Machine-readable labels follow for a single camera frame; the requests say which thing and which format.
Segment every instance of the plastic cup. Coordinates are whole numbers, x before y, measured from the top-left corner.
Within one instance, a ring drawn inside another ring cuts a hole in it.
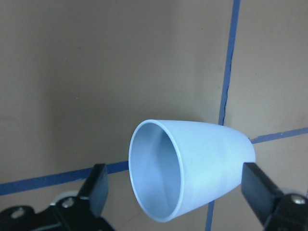
[[[129,174],[138,203],[167,222],[228,193],[255,162],[250,140],[234,129],[202,122],[146,120],[134,131]]]

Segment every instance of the blue tape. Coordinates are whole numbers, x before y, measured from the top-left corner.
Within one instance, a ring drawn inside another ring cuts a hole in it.
[[[251,143],[262,143],[262,142],[267,142],[267,141],[273,141],[273,140],[278,140],[282,138],[288,138],[292,136],[298,136],[302,134],[308,133],[308,128],[301,128],[301,129],[295,129],[291,131],[284,131],[284,132],[279,132],[279,133],[273,133],[273,134],[268,134],[264,136],[258,136],[254,139],[251,139]]]
[[[128,170],[128,161],[107,165],[108,174]],[[92,168],[0,184],[0,196],[86,179]]]
[[[231,17],[231,24],[230,24],[230,31],[229,31],[228,50],[227,50],[226,65],[225,65],[225,75],[223,78],[219,117],[218,117],[219,125],[224,125],[224,120],[226,116],[226,105],[227,105],[227,100],[228,100],[228,90],[229,90],[230,79],[231,79],[231,65],[232,65],[232,57],[233,57],[233,51],[234,51],[234,46],[235,46],[237,21],[238,21],[239,12],[240,12],[240,3],[241,3],[240,0],[233,1],[232,17]],[[214,205],[215,205],[215,201],[212,201],[208,204],[205,231],[211,231]]]
[[[208,203],[205,231],[211,231],[215,201]]]

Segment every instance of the metal screw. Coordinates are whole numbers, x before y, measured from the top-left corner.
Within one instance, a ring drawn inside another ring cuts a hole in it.
[[[65,201],[62,202],[62,207],[69,208],[73,206],[73,204],[74,204],[74,199],[72,197],[69,197]]]
[[[300,195],[292,195],[291,199],[295,204],[298,204],[298,205],[306,204],[306,200]]]
[[[22,217],[24,214],[25,214],[24,209],[20,207],[20,208],[18,208],[15,212],[13,212],[13,213],[11,214],[11,218],[12,218],[12,219],[17,219],[17,218]]]

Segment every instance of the black clamp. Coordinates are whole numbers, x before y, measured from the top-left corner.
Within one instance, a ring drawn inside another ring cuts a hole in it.
[[[284,194],[255,163],[244,163],[242,193],[264,231],[308,231],[308,199]]]
[[[114,231],[101,217],[108,195],[105,164],[93,167],[77,196],[60,199],[35,214],[29,206],[15,206],[0,213],[4,231]]]

